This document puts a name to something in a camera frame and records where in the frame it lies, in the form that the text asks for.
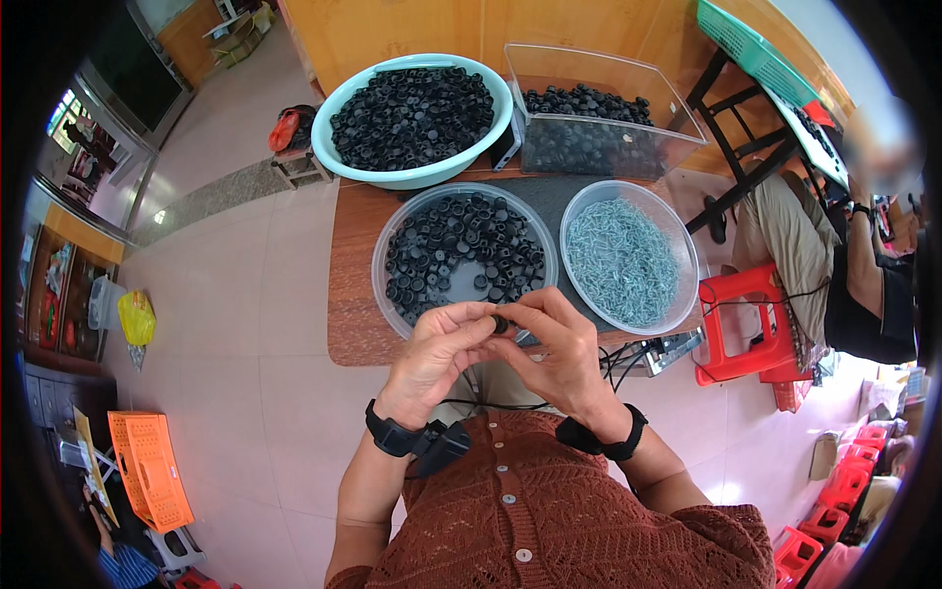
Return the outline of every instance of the round plastic tub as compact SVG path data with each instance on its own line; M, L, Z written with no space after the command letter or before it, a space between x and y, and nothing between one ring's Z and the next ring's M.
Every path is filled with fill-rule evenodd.
M89 295L89 328L120 330L118 299L126 294L127 288L114 284L107 276L96 278Z
M457 155L413 170L368 172L345 166L340 161L340 154L333 146L331 116L340 110L340 107L350 99L355 91L365 88L369 79L376 72L446 66L465 68L469 74L480 74L484 86L494 97L494 104L492 105L494 122L491 125L491 131L483 139ZM414 56L396 57L366 68L331 92L331 95L320 106L314 118L314 124L311 127L311 146L314 148L317 159L325 168L345 178L360 180L390 190L424 188L445 182L448 178L458 175L470 166L471 162L477 159L478 155L483 154L484 150L497 141L497 138L504 132L504 129L511 122L512 110L513 100L507 83L494 70L483 63L478 63L467 57L444 53L423 53Z
M391 274L386 271L386 250L388 249L389 239L396 236L396 231L402 226L406 217L418 213L426 206L436 203L439 200L450 196L454 199L466 199L473 193L479 192L481 196L490 202L493 202L498 196L507 199L507 207L520 213L529 221L530 230L536 232L536 237L543 246L546 278L544 286L555 286L560 277L559 262L556 258L556 247L553 244L553 236L549 229L537 215L536 211L519 198L510 194L507 190L495 188L487 184L478 184L476 182L455 182L445 184L439 187L430 188L401 206L389 222L380 231L380 238L376 240L376 247L373 249L373 296L376 298L376 305L382 311L382 315L392 326L396 333L404 339L408 339L412 333L412 327L406 323L405 319L396 312L396 306L392 301L386 298L386 281L391 278ZM448 298L453 303L463 301L486 301L487 290L483 292L475 290L472 284L474 277L484 272L484 266L478 261L467 260L451 273L451 289L448 291ZM521 332L516 340L520 341L527 336L529 332Z
M652 325L629 325L611 317L598 305L592 301L582 285L573 275L569 267L569 252L566 247L566 237L569 225L579 216L582 210L594 203L600 201L611 201L617 198L625 199L632 205L639 208L654 224L664 233L668 242L671 244L671 253L677 262L679 278L677 281L677 297L674 303L667 310L667 314ZM566 273L569 279L576 287L576 291L582 300L592 308L602 319L608 321L615 327L638 335L659 335L672 330L681 321L687 318L690 310L697 301L697 292L699 290L699 270L697 266L697 252L693 249L693 241L684 223L677 217L677 214L664 201L647 188L642 188L630 182L621 180L603 180L590 184L579 191L573 197L573 200L566 206L562 214L562 223L560 224L560 252L562 253L562 263L566 267Z

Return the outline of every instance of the window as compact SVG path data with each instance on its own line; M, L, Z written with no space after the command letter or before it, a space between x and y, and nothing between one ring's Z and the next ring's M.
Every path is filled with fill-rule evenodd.
M75 123L78 117L89 117L89 112L82 107L82 103L75 98L72 90L66 90L59 101L53 116L49 117L49 124L46 125L46 135L62 146L62 149L70 154L75 152L75 144L69 140L69 136L62 130L62 125L66 122Z

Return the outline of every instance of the shoe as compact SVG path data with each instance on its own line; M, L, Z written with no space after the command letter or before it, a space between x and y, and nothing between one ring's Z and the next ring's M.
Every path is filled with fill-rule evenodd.
M710 195L704 197L704 209L709 208L716 203L716 199ZM726 213L709 222L709 236L713 241L723 245L726 243Z

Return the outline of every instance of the khaki pants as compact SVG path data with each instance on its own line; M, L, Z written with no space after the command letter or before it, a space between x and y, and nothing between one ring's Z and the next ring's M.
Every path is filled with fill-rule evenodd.
M754 160L746 170L754 168ZM733 266L749 270L774 261L788 295L811 292L831 277L840 243L824 210L798 174L773 175L739 204ZM815 343L825 345L828 288L790 300L798 322Z
M468 372L474 373L478 383L479 393L475 394ZM498 405L539 405L545 400L535 393L527 390L520 377L503 360L489 360L481 362L458 375L458 380L451 386L446 399L462 399L465 401L488 402ZM442 403L431 412L429 422L439 419L445 425L455 421L468 419L484 413L494 407L481 407L468 403ZM556 407L547 405L537 411L545 411L554 415L566 417Z

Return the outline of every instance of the blue striped shirt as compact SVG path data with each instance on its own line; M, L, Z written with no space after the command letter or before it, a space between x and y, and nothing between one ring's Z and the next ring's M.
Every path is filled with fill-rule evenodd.
M126 544L114 543L115 555L98 550L98 563L111 578L115 589L137 589L153 581L160 572L154 563Z

